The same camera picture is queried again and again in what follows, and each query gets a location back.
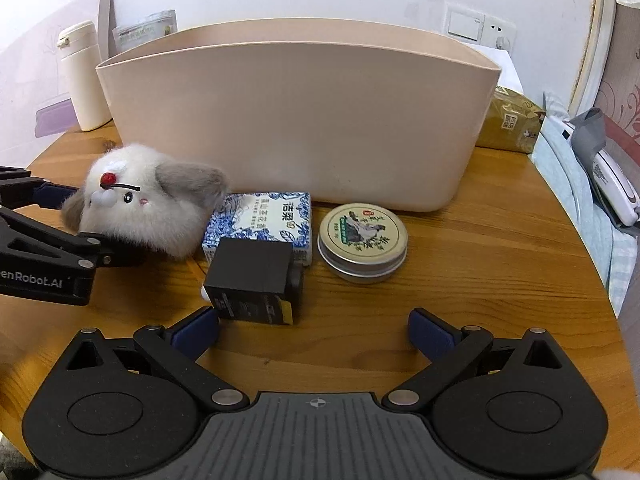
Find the white grey plush toy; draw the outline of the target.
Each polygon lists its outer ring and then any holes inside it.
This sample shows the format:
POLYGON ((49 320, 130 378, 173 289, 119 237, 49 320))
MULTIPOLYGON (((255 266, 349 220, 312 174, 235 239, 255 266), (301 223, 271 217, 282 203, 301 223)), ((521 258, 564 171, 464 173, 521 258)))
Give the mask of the white grey plush toy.
POLYGON ((142 245, 183 260, 200 246, 229 193, 222 171, 154 148, 114 148, 90 167, 61 208, 67 229, 142 245))

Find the black small box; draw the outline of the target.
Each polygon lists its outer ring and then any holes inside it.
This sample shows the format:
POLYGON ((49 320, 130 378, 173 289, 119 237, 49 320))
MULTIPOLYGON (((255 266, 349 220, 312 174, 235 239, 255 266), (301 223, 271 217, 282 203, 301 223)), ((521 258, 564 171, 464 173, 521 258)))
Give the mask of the black small box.
POLYGON ((226 237, 209 263, 203 292, 225 320, 292 325, 303 279, 292 244, 226 237))

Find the purple white board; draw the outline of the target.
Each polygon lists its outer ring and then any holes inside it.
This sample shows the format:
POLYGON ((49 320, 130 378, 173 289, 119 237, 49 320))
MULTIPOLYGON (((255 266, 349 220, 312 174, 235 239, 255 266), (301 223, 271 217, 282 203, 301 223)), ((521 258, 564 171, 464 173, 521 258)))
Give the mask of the purple white board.
POLYGON ((25 167, 60 135, 77 127, 58 54, 58 33, 99 24, 111 0, 75 0, 1 52, 1 163, 25 167))

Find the round metal tin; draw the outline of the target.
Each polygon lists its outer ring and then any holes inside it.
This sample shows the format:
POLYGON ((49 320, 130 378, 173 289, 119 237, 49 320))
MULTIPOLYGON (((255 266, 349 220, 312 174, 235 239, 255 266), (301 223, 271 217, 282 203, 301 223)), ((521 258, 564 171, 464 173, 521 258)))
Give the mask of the round metal tin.
POLYGON ((351 203, 322 219, 318 254, 340 278, 352 283, 386 280, 405 262, 408 232, 396 214, 376 205, 351 203))

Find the cream thermos bottle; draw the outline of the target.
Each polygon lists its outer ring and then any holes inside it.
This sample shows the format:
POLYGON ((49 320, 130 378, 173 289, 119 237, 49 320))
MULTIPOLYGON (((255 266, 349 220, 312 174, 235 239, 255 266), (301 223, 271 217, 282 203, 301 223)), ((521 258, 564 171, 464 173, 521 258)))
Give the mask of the cream thermos bottle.
POLYGON ((58 54, 70 99, 82 131, 102 127, 112 119, 96 66, 101 53, 93 21, 83 21, 58 34, 58 54))

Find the blue white tissue pack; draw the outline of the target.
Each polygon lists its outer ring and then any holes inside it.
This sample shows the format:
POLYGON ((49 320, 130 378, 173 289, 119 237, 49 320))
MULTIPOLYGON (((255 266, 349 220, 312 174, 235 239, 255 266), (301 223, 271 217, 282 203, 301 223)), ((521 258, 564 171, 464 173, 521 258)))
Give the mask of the blue white tissue pack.
POLYGON ((223 238, 271 240, 293 246, 294 260, 312 263, 311 197, 308 192, 229 194, 212 214, 202 240, 211 262, 223 238))

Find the banana chips pouch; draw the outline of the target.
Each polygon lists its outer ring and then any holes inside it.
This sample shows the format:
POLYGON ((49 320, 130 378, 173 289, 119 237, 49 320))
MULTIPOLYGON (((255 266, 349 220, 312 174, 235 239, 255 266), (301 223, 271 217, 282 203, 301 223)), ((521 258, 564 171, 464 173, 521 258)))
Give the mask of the banana chips pouch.
POLYGON ((112 35, 117 53, 122 53, 149 41, 174 34, 178 30, 175 10, 148 15, 132 25, 120 25, 112 35))

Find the light blue bedding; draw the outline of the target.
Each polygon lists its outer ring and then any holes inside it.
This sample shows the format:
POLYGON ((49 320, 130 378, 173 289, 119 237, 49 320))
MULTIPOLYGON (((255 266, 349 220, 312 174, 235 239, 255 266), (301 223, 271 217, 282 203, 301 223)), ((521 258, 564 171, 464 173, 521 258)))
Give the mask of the light blue bedding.
POLYGON ((533 153, 529 155, 541 177, 573 223, 608 293, 615 315, 620 315, 629 292, 639 249, 637 237, 616 229, 597 204, 585 170, 561 133, 570 115, 553 92, 544 94, 546 118, 533 153))

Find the white handheld device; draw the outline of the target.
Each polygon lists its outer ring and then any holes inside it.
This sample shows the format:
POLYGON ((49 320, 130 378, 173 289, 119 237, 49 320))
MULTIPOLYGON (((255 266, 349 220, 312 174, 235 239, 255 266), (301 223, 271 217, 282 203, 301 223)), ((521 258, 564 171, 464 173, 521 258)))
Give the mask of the white handheld device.
POLYGON ((606 116, 602 110, 592 108, 571 120, 549 117, 548 121, 570 144, 594 197, 614 226, 638 230, 639 192, 606 149, 606 116))

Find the golden tissue package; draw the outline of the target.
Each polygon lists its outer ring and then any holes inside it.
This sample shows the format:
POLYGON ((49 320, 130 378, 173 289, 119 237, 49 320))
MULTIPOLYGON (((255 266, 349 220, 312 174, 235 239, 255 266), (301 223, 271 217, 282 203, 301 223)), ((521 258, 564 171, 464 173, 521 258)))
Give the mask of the golden tissue package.
POLYGON ((497 86, 476 140, 480 148, 532 154, 546 113, 521 93, 497 86))

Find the beige plastic storage bin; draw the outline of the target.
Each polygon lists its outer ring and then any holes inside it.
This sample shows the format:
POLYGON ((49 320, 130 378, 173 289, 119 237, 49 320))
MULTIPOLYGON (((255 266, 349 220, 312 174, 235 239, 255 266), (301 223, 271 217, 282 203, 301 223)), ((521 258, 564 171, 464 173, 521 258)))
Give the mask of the beige plastic storage bin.
POLYGON ((147 42, 96 69, 122 142, 237 191, 433 211, 454 198, 500 67, 426 30, 263 18, 147 42))

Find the white paper sheet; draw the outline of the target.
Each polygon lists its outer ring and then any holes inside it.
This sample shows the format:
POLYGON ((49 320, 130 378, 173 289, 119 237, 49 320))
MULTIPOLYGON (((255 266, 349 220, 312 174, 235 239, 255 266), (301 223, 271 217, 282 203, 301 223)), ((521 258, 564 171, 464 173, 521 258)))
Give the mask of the white paper sheet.
POLYGON ((469 47, 485 55, 486 58, 489 58, 500 67, 501 74, 498 79, 498 85, 500 87, 513 90, 519 94, 524 93, 521 79, 518 76, 518 72, 508 51, 485 47, 480 44, 469 44, 469 47))

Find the white wall socket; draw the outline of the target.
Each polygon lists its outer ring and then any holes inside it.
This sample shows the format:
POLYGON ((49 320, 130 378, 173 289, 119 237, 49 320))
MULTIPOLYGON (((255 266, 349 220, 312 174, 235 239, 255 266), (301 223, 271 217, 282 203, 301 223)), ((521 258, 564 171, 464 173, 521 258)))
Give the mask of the white wall socket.
POLYGON ((511 22, 486 14, 480 44, 498 50, 511 52, 516 39, 516 27, 511 22))

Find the white wall switch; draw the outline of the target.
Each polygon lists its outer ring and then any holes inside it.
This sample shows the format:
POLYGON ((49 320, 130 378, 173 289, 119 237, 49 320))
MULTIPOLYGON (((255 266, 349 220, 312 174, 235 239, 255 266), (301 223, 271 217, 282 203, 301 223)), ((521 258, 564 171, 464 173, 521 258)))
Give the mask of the white wall switch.
POLYGON ((456 39, 478 44, 482 38, 486 15, 480 11, 449 3, 445 32, 456 39))

